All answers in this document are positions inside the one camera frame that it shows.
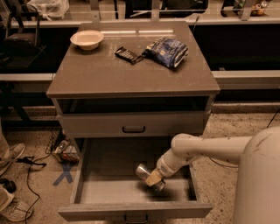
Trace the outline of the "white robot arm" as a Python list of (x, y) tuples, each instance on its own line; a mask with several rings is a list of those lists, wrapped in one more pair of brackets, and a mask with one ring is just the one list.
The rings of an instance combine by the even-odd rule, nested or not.
[(253, 136), (203, 138), (178, 134), (146, 179), (154, 186), (196, 158), (238, 166), (234, 224), (280, 224), (280, 127)]

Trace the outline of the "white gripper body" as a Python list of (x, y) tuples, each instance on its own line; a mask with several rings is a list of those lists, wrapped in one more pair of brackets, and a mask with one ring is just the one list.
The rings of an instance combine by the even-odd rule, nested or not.
[(162, 177), (169, 178), (185, 165), (187, 161), (183, 157), (176, 156), (172, 150), (168, 150), (157, 161), (156, 169)]

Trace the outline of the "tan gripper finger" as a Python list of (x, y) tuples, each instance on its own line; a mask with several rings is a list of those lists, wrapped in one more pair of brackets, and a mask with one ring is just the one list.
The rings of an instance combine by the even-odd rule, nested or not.
[(148, 186), (154, 186), (162, 180), (162, 176), (158, 170), (153, 170), (149, 177), (145, 180)]

